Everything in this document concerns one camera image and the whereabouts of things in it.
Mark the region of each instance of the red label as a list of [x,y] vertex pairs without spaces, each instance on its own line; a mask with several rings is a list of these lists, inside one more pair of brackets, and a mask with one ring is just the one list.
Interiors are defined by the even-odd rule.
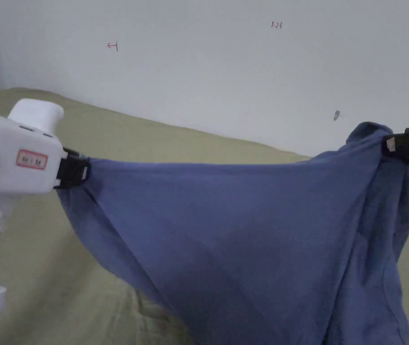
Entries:
[[47,162],[48,156],[26,150],[20,150],[16,159],[17,166],[38,170],[45,170]]

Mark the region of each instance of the white wall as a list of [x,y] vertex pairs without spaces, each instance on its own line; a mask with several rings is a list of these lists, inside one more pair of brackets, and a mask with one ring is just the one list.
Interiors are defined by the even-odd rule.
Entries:
[[409,127],[409,1],[0,0],[9,87],[315,155]]

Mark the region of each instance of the bed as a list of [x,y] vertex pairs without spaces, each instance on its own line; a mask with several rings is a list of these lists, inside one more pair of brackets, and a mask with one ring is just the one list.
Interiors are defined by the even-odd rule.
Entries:
[[[0,91],[0,115],[21,98],[62,105],[66,115],[57,136],[65,147],[93,157],[217,164],[306,159],[38,90]],[[409,241],[399,266],[409,318]],[[0,344],[194,344],[180,320],[96,263],[73,234],[55,193],[21,199],[0,237],[0,285],[8,288]]]

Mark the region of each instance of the red arrow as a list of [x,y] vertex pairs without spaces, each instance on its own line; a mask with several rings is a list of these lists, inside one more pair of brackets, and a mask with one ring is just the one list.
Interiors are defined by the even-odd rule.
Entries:
[[109,44],[107,44],[107,46],[108,46],[110,49],[112,49],[112,47],[116,47],[116,51],[118,51],[118,41],[116,41],[116,44],[110,44],[110,42],[109,42]]

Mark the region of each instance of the blue t-shirt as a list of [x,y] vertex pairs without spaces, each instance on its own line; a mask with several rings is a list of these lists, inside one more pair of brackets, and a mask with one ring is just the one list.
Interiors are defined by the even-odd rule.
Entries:
[[97,261],[201,344],[407,344],[409,166],[382,157],[389,133],[362,123],[297,164],[91,159],[58,194]]

